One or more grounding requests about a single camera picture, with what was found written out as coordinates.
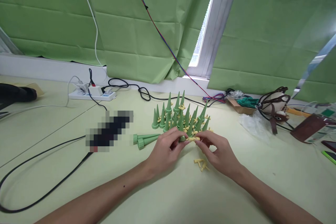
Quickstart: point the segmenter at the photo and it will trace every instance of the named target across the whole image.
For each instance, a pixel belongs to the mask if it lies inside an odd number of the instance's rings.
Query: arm
[[[189,143],[178,143],[184,132],[172,128],[159,136],[150,156],[123,175],[96,187],[48,214],[36,224],[91,224],[101,220],[133,189],[171,167]]]
[[[206,155],[209,162],[221,173],[244,188],[260,204],[263,210],[276,223],[321,223],[314,216],[285,198],[254,176],[239,163],[228,140],[213,132],[204,131],[196,134],[201,141],[196,145]],[[210,145],[217,150],[211,152]]]

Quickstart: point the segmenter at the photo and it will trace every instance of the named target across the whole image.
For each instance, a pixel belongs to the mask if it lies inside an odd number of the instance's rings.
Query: power strip
[[[117,97],[117,94],[115,92],[112,92],[111,94],[103,94],[101,96],[93,96],[91,95],[93,99],[95,100],[104,100],[104,101],[112,101]],[[86,94],[77,94],[77,91],[74,91],[69,94],[70,99],[76,99],[76,100],[91,100],[90,95],[88,93]]]

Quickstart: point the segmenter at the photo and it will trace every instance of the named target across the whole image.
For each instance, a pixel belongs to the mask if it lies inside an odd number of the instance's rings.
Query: green curtain
[[[287,86],[291,95],[308,64],[335,34],[335,24],[336,0],[234,0],[209,88],[265,94]],[[311,93],[323,83],[322,95],[335,100],[335,64],[329,61],[335,57],[318,66],[297,98],[311,101]]]
[[[181,65],[192,57],[210,0],[145,0]],[[141,0],[91,0],[97,55],[110,76],[159,83],[183,76]],[[86,0],[0,0],[0,26],[27,56],[97,65]]]

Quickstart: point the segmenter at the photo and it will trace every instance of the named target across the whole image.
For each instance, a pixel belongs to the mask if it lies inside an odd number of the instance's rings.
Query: light green table surface
[[[165,98],[167,94],[152,93]],[[145,102],[135,90],[118,92],[110,110],[133,110],[134,123],[126,133],[160,133],[151,128],[152,112],[161,101]],[[269,186],[306,209],[323,223],[334,223],[336,167],[312,145],[298,142],[284,130],[265,145],[238,123],[227,104],[207,110],[211,128],[228,138],[239,161]],[[94,106],[70,121],[42,142],[0,168],[0,177],[15,165],[58,143],[76,138],[97,127],[105,111]],[[109,153],[94,153],[67,181],[43,202],[17,214],[0,213],[1,223],[32,223],[75,197],[128,171],[151,153],[155,143],[139,151],[123,135]],[[85,140],[79,140],[27,164],[9,177],[1,190],[1,203],[22,208],[39,199],[86,155]],[[161,178],[136,190],[102,223],[270,223],[256,202],[243,189],[209,165],[200,172],[193,160],[203,157],[194,143],[181,154],[175,168]]]
[[[10,76],[0,76],[0,82],[37,83],[44,91],[44,94],[35,101],[14,103],[1,111],[66,104],[67,83]],[[0,167],[94,105],[95,103],[89,100],[70,100],[68,105],[70,108],[35,108],[3,118],[0,120]]]

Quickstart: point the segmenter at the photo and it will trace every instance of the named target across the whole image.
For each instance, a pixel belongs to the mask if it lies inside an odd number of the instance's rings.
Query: left hand
[[[189,141],[179,143],[181,136],[188,138],[185,132],[179,131],[176,127],[159,136],[152,153],[144,161],[150,177],[164,172],[177,161],[182,149],[189,143]]]

